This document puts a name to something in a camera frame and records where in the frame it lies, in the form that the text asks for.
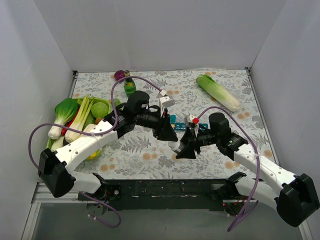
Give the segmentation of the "celery stalk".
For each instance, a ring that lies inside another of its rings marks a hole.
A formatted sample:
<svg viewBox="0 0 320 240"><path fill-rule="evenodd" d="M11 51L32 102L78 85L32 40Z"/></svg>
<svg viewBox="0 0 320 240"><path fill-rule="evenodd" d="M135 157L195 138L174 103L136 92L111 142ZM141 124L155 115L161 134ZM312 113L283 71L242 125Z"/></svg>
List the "celery stalk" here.
<svg viewBox="0 0 320 240"><path fill-rule="evenodd" d="M69 128L81 132L83 130L84 124L88 118L88 115L91 111L92 105L93 105L93 99L90 98L88 95L86 95L83 98L82 103L79 108L79 111L78 111L74 121L72 122L72 124L70 125ZM71 143L71 142L75 141L76 139L78 139L80 136L81 136L81 133L79 133L79 132L67 130L64 135L64 139L66 140L67 143Z"/></svg>

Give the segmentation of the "purple onion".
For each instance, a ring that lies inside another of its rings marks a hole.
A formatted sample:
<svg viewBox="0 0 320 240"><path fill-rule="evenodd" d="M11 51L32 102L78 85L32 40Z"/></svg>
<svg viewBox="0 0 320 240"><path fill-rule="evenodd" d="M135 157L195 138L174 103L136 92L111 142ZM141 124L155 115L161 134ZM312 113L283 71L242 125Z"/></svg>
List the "purple onion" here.
<svg viewBox="0 0 320 240"><path fill-rule="evenodd" d="M126 74L123 70L118 70L114 73L114 79L116 81L120 80L121 78L124 78L125 76L126 76Z"/></svg>

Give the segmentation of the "green plastic tray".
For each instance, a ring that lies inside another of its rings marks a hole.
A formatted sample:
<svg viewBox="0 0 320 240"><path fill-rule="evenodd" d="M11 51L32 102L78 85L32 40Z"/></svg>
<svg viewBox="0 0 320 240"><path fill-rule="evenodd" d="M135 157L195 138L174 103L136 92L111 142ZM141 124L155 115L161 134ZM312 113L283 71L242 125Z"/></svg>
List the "green plastic tray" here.
<svg viewBox="0 0 320 240"><path fill-rule="evenodd" d="M84 98L66 98L55 109L54 126L48 132L47 148L55 151L66 144L83 137L83 134L67 128L88 133L112 111L107 100L85 96Z"/></svg>

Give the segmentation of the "small bok choy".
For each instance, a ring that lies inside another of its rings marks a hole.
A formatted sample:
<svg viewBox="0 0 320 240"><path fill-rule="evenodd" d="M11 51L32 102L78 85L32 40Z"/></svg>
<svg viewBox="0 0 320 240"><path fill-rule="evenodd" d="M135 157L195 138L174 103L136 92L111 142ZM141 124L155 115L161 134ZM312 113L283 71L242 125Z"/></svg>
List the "small bok choy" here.
<svg viewBox="0 0 320 240"><path fill-rule="evenodd" d="M60 136L57 140L55 140L51 146L51 151L54 152L59 148L62 148L64 146L64 136Z"/></svg>

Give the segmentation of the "green glass bottle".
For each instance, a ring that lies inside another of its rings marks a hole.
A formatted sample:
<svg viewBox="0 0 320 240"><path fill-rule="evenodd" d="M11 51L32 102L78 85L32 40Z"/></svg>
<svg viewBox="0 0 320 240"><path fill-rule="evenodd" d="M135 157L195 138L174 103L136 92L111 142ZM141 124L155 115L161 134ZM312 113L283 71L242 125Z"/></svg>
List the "green glass bottle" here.
<svg viewBox="0 0 320 240"><path fill-rule="evenodd" d="M136 84L131 77L129 70L125 70L124 75L126 76L126 79L124 80L124 91L126 96L130 97L136 91Z"/></svg>

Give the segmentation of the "brown mushroom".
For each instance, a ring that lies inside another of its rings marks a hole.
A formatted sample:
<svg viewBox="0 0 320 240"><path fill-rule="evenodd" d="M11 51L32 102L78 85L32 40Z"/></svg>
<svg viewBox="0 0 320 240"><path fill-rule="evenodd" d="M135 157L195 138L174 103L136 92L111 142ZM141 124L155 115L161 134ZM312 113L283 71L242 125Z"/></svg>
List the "brown mushroom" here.
<svg viewBox="0 0 320 240"><path fill-rule="evenodd" d="M97 125L100 121L102 121L103 119L98 117L96 120L95 120L95 124Z"/></svg>

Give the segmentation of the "black table front rail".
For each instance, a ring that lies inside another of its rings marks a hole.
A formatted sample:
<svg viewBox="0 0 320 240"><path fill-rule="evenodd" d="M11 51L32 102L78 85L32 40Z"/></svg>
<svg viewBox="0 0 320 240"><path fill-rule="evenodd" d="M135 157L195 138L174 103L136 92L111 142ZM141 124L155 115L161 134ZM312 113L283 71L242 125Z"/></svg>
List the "black table front rail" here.
<svg viewBox="0 0 320 240"><path fill-rule="evenodd" d="M107 180L96 192L78 194L78 200L95 198L122 210L224 210L224 201L244 202L226 179Z"/></svg>

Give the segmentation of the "napa cabbage on table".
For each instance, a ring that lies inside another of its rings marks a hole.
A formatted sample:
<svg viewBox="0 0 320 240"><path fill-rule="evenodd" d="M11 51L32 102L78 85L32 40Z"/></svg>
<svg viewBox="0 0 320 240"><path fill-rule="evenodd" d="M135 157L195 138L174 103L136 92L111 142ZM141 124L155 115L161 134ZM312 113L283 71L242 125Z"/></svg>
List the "napa cabbage on table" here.
<svg viewBox="0 0 320 240"><path fill-rule="evenodd" d="M229 93L222 85L214 81L210 76L200 74L196 78L196 83L228 110L236 112L240 109L240 101Z"/></svg>

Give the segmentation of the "round green cabbage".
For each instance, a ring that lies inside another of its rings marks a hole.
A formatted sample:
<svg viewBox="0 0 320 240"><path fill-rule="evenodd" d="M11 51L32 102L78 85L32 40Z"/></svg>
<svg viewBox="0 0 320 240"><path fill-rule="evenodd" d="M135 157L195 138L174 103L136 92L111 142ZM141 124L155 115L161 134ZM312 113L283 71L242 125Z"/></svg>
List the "round green cabbage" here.
<svg viewBox="0 0 320 240"><path fill-rule="evenodd" d="M97 118L104 118L109 113L109 106L103 102L97 102L92 105L91 114L93 117Z"/></svg>

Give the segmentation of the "yellow white cabbage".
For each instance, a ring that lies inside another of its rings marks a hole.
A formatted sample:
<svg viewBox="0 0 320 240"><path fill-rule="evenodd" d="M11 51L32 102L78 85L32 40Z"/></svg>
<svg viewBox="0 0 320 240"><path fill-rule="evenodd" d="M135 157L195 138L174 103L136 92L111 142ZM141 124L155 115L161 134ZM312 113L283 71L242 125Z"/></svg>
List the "yellow white cabbage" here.
<svg viewBox="0 0 320 240"><path fill-rule="evenodd" d="M93 123L88 124L85 128L84 128L84 132L89 133L96 125ZM96 152L93 152L90 156L88 156L86 158L86 160L93 160L95 157L97 156Z"/></svg>

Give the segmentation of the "white pill bottle blue label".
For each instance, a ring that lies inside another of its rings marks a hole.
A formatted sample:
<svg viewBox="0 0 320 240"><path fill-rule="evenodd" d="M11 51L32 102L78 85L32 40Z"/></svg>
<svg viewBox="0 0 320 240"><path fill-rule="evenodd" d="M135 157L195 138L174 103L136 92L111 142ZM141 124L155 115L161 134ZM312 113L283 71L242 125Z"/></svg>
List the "white pill bottle blue label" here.
<svg viewBox="0 0 320 240"><path fill-rule="evenodd" d="M181 142L180 140L178 141L169 141L168 146L170 149L175 152L176 154L180 153L182 149L185 147L185 144Z"/></svg>

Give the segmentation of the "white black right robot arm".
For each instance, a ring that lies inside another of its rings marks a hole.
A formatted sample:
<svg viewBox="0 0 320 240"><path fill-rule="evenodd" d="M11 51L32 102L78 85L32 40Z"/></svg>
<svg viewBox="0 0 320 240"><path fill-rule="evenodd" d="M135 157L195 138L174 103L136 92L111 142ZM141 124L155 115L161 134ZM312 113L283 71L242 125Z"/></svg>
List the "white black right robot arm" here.
<svg viewBox="0 0 320 240"><path fill-rule="evenodd" d="M199 129L195 116L185 119L183 137L169 144L176 158L195 159L201 147L216 145L220 153L256 174L255 179L242 172L229 177L223 188L230 195L247 195L270 206L292 227L299 226L320 208L311 177L305 173L296 175L258 155L246 139L232 132L223 113L212 113L208 118L209 128L204 130Z"/></svg>

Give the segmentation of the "floral patterned table mat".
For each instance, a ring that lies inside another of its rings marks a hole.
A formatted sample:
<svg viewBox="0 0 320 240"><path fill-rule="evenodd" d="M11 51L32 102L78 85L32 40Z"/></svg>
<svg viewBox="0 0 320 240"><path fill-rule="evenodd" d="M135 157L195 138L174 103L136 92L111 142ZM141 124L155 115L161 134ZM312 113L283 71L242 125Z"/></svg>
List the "floral patterned table mat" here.
<svg viewBox="0 0 320 240"><path fill-rule="evenodd" d="M219 72L217 90L243 100L232 111L212 101L196 78L203 71L144 72L122 81L82 74L78 116L64 136L49 132L49 149L76 179L226 179L237 172L260 178L257 162L275 165L245 70Z"/></svg>

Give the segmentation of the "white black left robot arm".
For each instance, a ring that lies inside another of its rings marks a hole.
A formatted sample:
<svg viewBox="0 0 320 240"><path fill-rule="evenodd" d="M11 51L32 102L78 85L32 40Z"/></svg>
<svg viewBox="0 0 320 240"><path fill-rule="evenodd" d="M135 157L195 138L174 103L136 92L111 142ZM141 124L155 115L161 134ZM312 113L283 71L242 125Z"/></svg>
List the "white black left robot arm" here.
<svg viewBox="0 0 320 240"><path fill-rule="evenodd" d="M105 180L97 173L86 174L75 169L92 153L133 131L135 126L152 129L153 136L159 141L178 141L168 114L168 107L175 103L173 97L161 91L159 105L149 105L149 99L146 92L137 90L86 136L55 151L47 148L41 153L38 175L55 198L70 191L96 194Z"/></svg>

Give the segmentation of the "teal weekly pill organizer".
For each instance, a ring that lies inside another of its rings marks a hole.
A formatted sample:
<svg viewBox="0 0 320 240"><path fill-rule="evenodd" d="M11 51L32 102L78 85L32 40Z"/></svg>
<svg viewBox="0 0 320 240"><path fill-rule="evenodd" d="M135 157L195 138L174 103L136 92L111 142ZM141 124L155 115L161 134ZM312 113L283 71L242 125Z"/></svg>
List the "teal weekly pill organizer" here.
<svg viewBox="0 0 320 240"><path fill-rule="evenodd" d="M185 126L185 121L179 121L176 117L176 115L171 115L170 116L170 124L175 124L175 128L174 130L175 131L185 131L186 130L186 126ZM207 123L200 123L200 120L199 120L199 123L198 125L194 128L195 130L205 130L205 129L208 129L209 126Z"/></svg>

